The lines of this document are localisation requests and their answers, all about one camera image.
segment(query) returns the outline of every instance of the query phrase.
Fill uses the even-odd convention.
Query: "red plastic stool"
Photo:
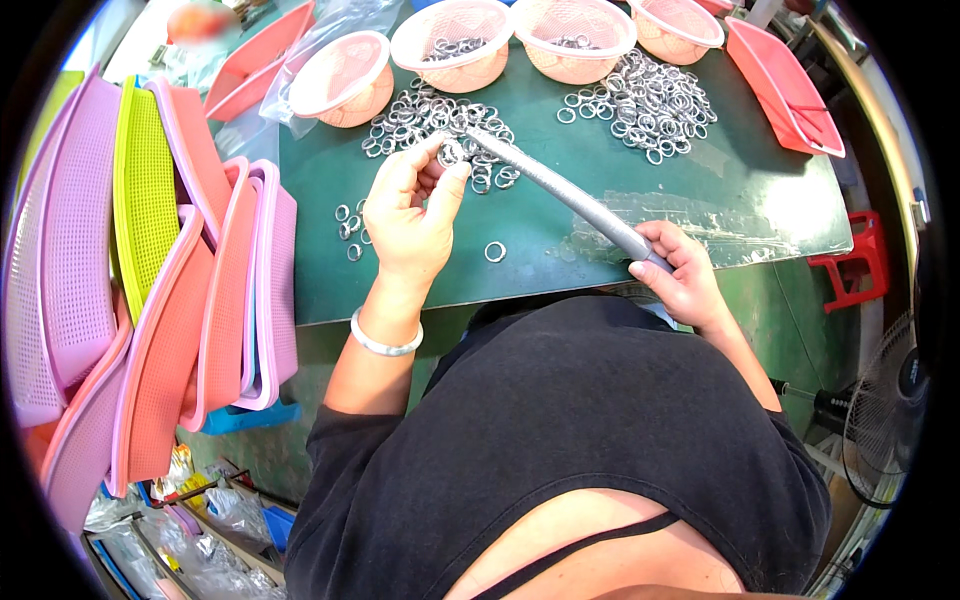
[[[862,231],[853,235],[853,250],[848,254],[822,254],[806,259],[811,267],[827,267],[833,291],[837,295],[836,300],[824,304],[824,312],[828,314],[837,308],[880,298],[890,289],[887,248],[883,242],[880,216],[872,210],[863,210],[852,212],[847,217],[851,227],[864,226]],[[864,276],[870,276],[873,282],[869,290],[860,290]]]

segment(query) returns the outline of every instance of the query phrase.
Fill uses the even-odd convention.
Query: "woman's left hand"
[[[424,297],[450,257],[453,219],[470,173],[468,163],[445,169],[437,162],[443,140],[435,133],[388,156],[364,204],[367,233],[380,259],[379,277]]]

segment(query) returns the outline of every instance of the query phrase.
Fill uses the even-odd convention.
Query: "bangle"
[[[417,337],[415,337],[414,341],[410,344],[406,344],[404,346],[387,346],[386,344],[375,342],[367,337],[366,333],[360,330],[361,310],[363,310],[363,304],[353,311],[353,316],[350,317],[350,332],[353,333],[353,337],[357,342],[360,343],[360,346],[366,348],[374,354],[380,354],[381,356],[403,356],[404,354],[409,354],[420,347],[420,342],[423,341],[422,323],[417,323]]]

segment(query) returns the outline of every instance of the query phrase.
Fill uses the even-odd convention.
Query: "workbench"
[[[409,15],[405,6],[397,23]],[[263,25],[256,27],[255,33]],[[395,95],[414,73],[391,63]],[[707,245],[716,268],[849,252],[851,229],[827,156],[784,149],[753,91],[723,50],[684,67],[700,78],[719,120],[707,139],[692,140],[685,156],[659,166],[627,148],[597,118],[557,120],[561,84],[537,71],[512,38],[503,74],[469,97],[497,107],[516,145],[607,203],[629,223],[668,219]],[[367,158],[360,142],[369,126],[340,130],[324,123],[303,139],[280,128],[280,180],[298,202],[295,305],[298,325],[346,320],[363,303],[376,276],[372,246],[357,262],[334,218],[367,196],[384,158]],[[479,196],[468,186],[454,223],[453,252],[425,308],[529,296],[626,281],[626,261],[610,252],[569,208],[527,178],[513,188]],[[484,257],[491,241],[507,248],[499,263]]]

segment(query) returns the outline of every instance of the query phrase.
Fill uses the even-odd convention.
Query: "black shirt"
[[[442,598],[520,517],[582,488],[659,502],[750,591],[801,592],[829,526],[783,415],[706,341],[617,297],[474,324],[408,417],[321,407],[307,450],[297,599]]]

